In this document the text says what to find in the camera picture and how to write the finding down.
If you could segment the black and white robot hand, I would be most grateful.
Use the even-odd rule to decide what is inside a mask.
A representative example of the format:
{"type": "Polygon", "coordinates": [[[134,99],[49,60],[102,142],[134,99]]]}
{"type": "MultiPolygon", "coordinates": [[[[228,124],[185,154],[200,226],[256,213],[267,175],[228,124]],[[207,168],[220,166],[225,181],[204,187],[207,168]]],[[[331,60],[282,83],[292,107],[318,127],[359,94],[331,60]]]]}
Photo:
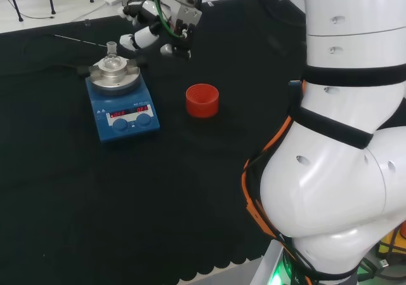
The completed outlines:
{"type": "Polygon", "coordinates": [[[193,37],[202,16],[196,5],[177,0],[130,1],[121,6],[118,13],[138,28],[132,34],[121,36],[122,47],[130,51],[142,50],[166,34],[169,42],[160,48],[161,54],[191,59],[193,37]]]}

